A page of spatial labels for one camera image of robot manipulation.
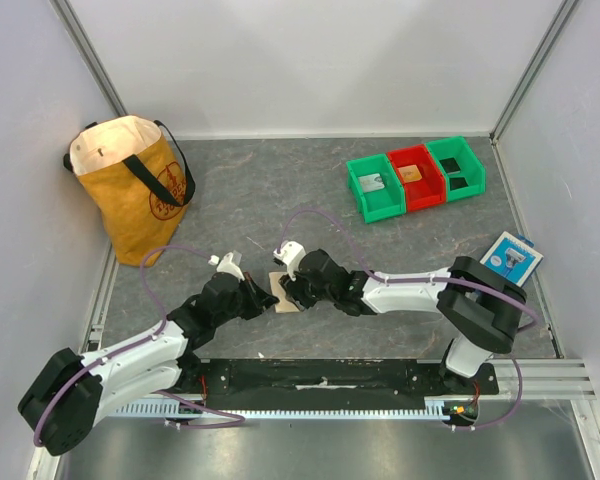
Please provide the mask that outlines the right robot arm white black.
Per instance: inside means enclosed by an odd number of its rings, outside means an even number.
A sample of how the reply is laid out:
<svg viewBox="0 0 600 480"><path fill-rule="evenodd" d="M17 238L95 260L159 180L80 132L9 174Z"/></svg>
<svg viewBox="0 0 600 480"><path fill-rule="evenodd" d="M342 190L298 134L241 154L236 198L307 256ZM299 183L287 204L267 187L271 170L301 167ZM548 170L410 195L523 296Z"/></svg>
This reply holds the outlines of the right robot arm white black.
<svg viewBox="0 0 600 480"><path fill-rule="evenodd" d="M349 316L440 313L459 332L437 371L440 386L453 394L469 387L493 355L512 351L526 306L522 288L467 256L419 274L348 271L326 251L288 241L274 259L286 268L279 280L286 298L301 310L329 301Z"/></svg>

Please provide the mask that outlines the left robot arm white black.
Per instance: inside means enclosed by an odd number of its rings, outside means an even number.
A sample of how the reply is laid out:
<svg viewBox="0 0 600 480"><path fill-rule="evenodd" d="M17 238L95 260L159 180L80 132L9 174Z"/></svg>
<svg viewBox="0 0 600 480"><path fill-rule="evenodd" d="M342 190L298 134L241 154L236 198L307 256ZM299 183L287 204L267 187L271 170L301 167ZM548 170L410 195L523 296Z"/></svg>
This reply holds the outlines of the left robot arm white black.
<svg viewBox="0 0 600 480"><path fill-rule="evenodd" d="M200 293L138 335L83 354L57 351L17 406L35 446L62 455L130 402L172 387L192 391L200 380L196 350L228 321L253 319L278 301L250 276L216 273Z"/></svg>

